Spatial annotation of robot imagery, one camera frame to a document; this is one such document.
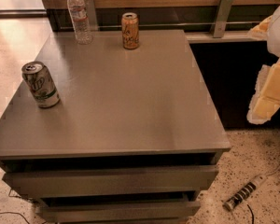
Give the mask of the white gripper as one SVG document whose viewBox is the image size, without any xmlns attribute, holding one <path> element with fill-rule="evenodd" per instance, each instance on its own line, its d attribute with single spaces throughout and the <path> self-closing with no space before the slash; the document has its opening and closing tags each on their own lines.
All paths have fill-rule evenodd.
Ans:
<svg viewBox="0 0 280 224">
<path fill-rule="evenodd" d="M 272 16 L 251 28 L 247 36 L 257 40 L 267 39 L 268 51 L 280 58 L 280 6 Z M 246 115 L 252 124 L 269 121 L 280 108 L 280 59 L 272 66 L 264 64 L 259 70 Z"/>
</svg>

